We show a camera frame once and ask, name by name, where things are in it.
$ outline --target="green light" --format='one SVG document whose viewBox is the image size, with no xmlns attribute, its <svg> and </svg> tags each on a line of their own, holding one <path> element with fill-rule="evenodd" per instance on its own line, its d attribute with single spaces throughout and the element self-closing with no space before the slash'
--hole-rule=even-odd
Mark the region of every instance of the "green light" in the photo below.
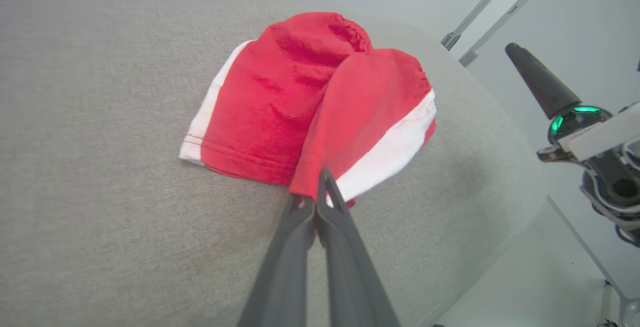
<svg viewBox="0 0 640 327">
<path fill-rule="evenodd" d="M 590 106 L 578 106 L 573 110 L 575 112 L 590 112 L 590 113 L 600 112 L 600 109 L 598 107 L 590 107 Z"/>
<path fill-rule="evenodd" d="M 551 132 L 552 133 L 557 133 L 558 129 L 560 129 L 560 126 L 562 126 L 562 121 L 564 121 L 565 118 L 562 117 L 562 115 L 558 115 L 558 117 L 556 117 L 553 122 L 551 122 Z"/>
</svg>

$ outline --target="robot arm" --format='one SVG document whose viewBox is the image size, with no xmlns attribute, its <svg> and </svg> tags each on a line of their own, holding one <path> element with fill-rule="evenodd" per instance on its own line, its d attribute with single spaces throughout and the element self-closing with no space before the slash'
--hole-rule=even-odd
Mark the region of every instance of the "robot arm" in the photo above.
<svg viewBox="0 0 640 327">
<path fill-rule="evenodd" d="M 551 120 L 544 163 L 584 169 L 580 190 L 594 210 L 615 224 L 617 235 L 640 248 L 640 103 L 617 115 L 582 101 L 535 56 L 518 44 L 505 51 Z"/>
</svg>

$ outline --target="red fabric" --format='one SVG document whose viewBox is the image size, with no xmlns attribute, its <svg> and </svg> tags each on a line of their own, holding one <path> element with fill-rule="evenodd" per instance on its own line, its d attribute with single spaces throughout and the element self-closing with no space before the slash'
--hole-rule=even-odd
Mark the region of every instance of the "red fabric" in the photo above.
<svg viewBox="0 0 640 327">
<path fill-rule="evenodd" d="M 322 168 L 340 178 L 430 90 L 420 62 L 397 49 L 346 58 L 311 123 L 289 192 L 315 197 Z"/>
<path fill-rule="evenodd" d="M 202 162 L 221 174 L 289 185 L 327 82 L 346 58 L 370 49 L 364 29 L 336 13 L 272 24 L 233 62 L 201 144 Z"/>
</svg>

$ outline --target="white floor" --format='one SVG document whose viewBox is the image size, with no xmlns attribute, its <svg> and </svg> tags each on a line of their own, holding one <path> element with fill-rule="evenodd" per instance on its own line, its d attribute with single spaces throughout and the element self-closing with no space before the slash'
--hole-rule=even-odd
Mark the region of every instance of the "white floor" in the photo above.
<svg viewBox="0 0 640 327">
<path fill-rule="evenodd" d="M 604 322 L 604 291 L 605 277 L 545 202 L 511 247 L 438 324 L 596 327 Z"/>
</svg>

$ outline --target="gray fabric surface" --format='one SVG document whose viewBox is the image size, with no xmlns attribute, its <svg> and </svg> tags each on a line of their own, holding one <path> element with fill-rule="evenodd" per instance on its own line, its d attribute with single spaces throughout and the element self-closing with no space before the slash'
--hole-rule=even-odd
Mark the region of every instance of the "gray fabric surface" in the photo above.
<svg viewBox="0 0 640 327">
<path fill-rule="evenodd" d="M 233 325 L 286 188 L 178 159 L 233 49 L 283 0 L 0 0 L 3 326 Z M 352 215 L 402 325 L 430 326 L 544 199 L 496 102 L 422 32 L 358 19 L 416 56 L 437 129 Z M 329 324 L 308 254 L 308 325 Z"/>
</svg>

